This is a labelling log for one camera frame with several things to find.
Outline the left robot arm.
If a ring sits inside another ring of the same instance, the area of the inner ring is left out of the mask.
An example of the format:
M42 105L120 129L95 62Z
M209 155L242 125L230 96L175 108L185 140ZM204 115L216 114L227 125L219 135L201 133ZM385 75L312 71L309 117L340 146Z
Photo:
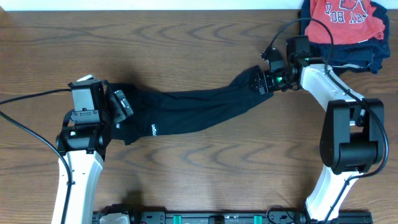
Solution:
M74 108L56 138L60 154L52 223L91 223L111 130L133 114L121 90L87 75L68 85Z

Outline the black t-shirt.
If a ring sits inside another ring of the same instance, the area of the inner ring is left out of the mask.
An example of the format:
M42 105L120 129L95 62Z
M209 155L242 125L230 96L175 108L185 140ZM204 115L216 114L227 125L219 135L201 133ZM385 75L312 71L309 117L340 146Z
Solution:
M241 72L228 86L211 90L160 92L132 83L112 83L131 105L133 115L113 126L111 136L130 145L139 138L202 131L273 97L251 88L258 65Z

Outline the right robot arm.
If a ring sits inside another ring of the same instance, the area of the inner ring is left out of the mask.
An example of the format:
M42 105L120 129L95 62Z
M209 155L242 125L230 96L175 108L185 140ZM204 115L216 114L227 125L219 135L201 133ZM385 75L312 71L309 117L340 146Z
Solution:
M340 215L340 206L352 185L379 173L389 153L384 129L384 105L349 88L327 64L314 57L308 37L287 40L287 56L272 45L261 54L269 69L254 76L252 88L260 94L299 90L309 92L325 110L320 138L322 172L304 210L290 223L361 223L369 215Z

